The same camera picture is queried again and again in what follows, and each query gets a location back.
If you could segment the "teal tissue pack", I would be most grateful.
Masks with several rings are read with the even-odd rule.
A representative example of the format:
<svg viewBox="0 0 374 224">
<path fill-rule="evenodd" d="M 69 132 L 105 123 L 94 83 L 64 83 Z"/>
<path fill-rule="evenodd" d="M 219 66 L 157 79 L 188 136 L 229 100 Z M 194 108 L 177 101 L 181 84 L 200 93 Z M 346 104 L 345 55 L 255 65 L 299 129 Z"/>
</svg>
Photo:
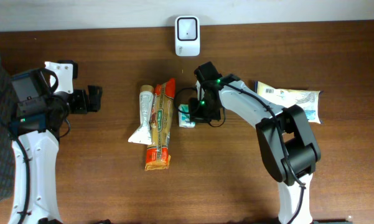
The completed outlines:
<svg viewBox="0 0 374 224">
<path fill-rule="evenodd" d="M 190 120 L 188 105 L 179 105 L 179 126 L 181 128 L 195 127 L 195 122 Z"/>
</svg>

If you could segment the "red orange pasta packet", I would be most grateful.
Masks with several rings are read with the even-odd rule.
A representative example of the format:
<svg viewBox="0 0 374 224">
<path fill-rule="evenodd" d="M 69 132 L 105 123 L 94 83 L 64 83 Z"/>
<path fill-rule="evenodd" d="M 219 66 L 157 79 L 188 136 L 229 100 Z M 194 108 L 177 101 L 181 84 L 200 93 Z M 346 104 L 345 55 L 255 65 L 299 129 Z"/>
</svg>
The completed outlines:
<svg viewBox="0 0 374 224">
<path fill-rule="evenodd" d="M 152 144 L 146 152 L 145 170 L 168 169 L 171 161 L 169 141 L 174 113 L 175 79 L 156 85 L 151 110 Z"/>
</svg>

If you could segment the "white tube with tan cap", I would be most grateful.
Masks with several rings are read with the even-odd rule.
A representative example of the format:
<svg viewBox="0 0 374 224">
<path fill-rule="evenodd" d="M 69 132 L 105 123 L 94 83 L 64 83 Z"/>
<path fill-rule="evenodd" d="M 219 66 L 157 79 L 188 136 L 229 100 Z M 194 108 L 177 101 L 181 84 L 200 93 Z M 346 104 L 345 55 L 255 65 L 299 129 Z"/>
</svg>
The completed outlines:
<svg viewBox="0 0 374 224">
<path fill-rule="evenodd" d="M 136 144 L 150 145 L 152 143 L 151 136 L 151 110 L 154 99 L 154 88 L 151 85 L 143 85 L 139 94 L 139 117 L 140 126 L 129 137 L 128 142 Z"/>
</svg>

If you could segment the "yellow snack bag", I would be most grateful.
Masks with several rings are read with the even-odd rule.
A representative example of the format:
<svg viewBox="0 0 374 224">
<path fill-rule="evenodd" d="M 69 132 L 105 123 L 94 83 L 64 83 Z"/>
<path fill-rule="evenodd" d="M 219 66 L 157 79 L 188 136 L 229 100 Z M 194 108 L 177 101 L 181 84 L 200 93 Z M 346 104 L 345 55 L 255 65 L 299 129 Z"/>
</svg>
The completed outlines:
<svg viewBox="0 0 374 224">
<path fill-rule="evenodd" d="M 304 110 L 309 122 L 322 123 L 319 118 L 319 97 L 322 91 L 274 88 L 255 81 L 255 92 L 264 99 L 286 108 L 298 105 Z"/>
</svg>

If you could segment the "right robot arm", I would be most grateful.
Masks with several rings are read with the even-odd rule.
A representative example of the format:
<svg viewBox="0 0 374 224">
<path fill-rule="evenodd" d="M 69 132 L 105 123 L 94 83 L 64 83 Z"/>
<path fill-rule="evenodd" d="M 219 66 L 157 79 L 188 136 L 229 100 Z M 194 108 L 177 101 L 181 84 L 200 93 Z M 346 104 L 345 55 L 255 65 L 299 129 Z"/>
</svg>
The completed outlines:
<svg viewBox="0 0 374 224">
<path fill-rule="evenodd" d="M 304 110 L 264 99 L 238 76 L 218 73 L 212 62 L 198 66 L 194 75 L 197 97 L 189 100 L 191 120 L 224 121 L 230 110 L 252 125 L 264 167 L 278 183 L 278 222 L 313 223 L 309 188 L 321 152 Z"/>
</svg>

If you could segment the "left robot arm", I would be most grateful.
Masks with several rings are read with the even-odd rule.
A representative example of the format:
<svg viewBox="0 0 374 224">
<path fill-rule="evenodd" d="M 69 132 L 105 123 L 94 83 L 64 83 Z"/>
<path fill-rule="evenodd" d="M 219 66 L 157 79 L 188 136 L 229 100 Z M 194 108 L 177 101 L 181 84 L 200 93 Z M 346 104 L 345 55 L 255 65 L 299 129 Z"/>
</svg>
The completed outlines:
<svg viewBox="0 0 374 224">
<path fill-rule="evenodd" d="M 73 88 L 77 64 L 47 64 L 11 79 L 14 114 L 8 123 L 16 157 L 16 177 L 10 223 L 61 223 L 55 164 L 62 135 L 60 127 L 70 114 L 97 112 L 103 90 L 90 85 Z"/>
</svg>

